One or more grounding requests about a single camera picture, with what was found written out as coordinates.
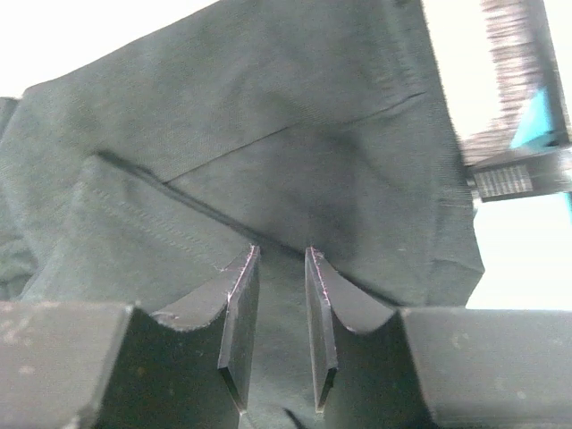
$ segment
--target garment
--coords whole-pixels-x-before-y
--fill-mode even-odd
[[[4,104],[6,296],[153,311],[261,245],[243,427],[321,427],[305,247],[403,305],[482,275],[418,0],[223,0]]]

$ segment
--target dark green fabric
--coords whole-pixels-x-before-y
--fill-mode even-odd
[[[3,296],[154,310],[262,246],[245,428],[320,427],[306,246],[399,304],[482,275],[419,0],[222,1],[8,110]]]

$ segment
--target fabric fold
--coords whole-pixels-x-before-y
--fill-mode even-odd
[[[0,98],[0,145],[18,100]],[[10,207],[0,190],[0,300],[17,298],[36,272],[37,261],[15,224]]]
[[[127,301],[155,311],[215,277],[247,245],[140,177],[91,156],[62,237],[21,299]]]

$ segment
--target white background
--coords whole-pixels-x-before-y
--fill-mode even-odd
[[[5,1],[0,4],[0,96],[20,97],[31,85],[71,72],[212,2]],[[545,3],[570,100],[572,2]],[[500,108],[479,0],[424,0],[424,5],[450,114],[463,139],[485,130]],[[488,204],[475,227],[487,273],[469,307],[572,309],[572,227],[562,198]]]

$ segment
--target black metal block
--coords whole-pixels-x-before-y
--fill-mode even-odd
[[[391,308],[313,248],[306,273],[328,429],[572,427],[572,312]]]
[[[259,250],[153,315],[0,303],[0,427],[236,428],[248,403]]]
[[[483,202],[572,191],[572,148],[553,147],[555,135],[511,149],[469,168],[469,181]]]

